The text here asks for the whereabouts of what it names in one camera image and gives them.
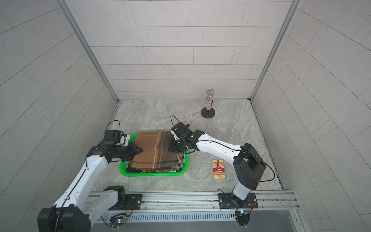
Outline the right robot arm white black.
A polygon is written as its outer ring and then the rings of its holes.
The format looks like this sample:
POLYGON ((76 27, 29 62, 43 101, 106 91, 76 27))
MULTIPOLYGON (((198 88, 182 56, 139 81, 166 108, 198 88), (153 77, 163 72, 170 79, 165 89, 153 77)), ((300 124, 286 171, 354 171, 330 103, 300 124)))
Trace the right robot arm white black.
POLYGON ((251 144, 238 146, 217 140, 203 131, 171 129, 174 139, 170 151, 188 150, 210 153, 230 163, 235 170, 237 183, 231 193, 231 201, 241 206, 252 190, 257 189, 267 168, 266 162, 251 144))

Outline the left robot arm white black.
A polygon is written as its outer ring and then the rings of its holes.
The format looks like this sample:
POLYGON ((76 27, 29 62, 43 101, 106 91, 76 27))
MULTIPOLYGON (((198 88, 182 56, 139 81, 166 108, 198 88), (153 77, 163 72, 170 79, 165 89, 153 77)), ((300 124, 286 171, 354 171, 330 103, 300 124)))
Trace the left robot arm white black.
POLYGON ((92 203, 86 200, 102 171, 113 161, 129 161, 143 151, 130 141, 127 146, 104 142, 88 152, 85 163, 65 193, 37 216, 40 232, 89 232, 108 210, 128 209, 130 217, 139 203, 127 200, 123 186, 110 186, 92 203))

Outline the black white smiley houndstooth scarf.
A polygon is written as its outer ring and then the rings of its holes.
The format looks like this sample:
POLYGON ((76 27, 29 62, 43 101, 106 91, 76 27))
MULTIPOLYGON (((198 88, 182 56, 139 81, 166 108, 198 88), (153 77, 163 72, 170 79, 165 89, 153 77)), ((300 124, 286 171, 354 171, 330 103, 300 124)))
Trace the black white smiley houndstooth scarf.
POLYGON ((125 171, 133 173, 170 173, 180 172, 185 165, 185 156, 181 153, 170 153, 155 158, 136 156, 129 161, 125 171))

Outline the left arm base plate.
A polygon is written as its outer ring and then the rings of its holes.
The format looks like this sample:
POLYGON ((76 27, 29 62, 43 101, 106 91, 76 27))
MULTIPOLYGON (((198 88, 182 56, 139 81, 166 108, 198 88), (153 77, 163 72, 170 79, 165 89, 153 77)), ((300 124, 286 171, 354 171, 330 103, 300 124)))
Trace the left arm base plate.
POLYGON ((124 200, 124 204, 121 210, 140 210, 142 204, 142 194, 127 194, 124 200))

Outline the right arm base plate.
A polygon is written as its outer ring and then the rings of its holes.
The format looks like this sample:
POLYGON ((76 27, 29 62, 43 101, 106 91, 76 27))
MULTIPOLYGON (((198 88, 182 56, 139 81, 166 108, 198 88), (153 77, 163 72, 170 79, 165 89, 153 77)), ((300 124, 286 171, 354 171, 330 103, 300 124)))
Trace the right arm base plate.
POLYGON ((220 209, 256 209, 259 207, 258 200, 254 193, 249 193, 245 200, 241 200, 232 192, 220 192, 217 194, 220 209))

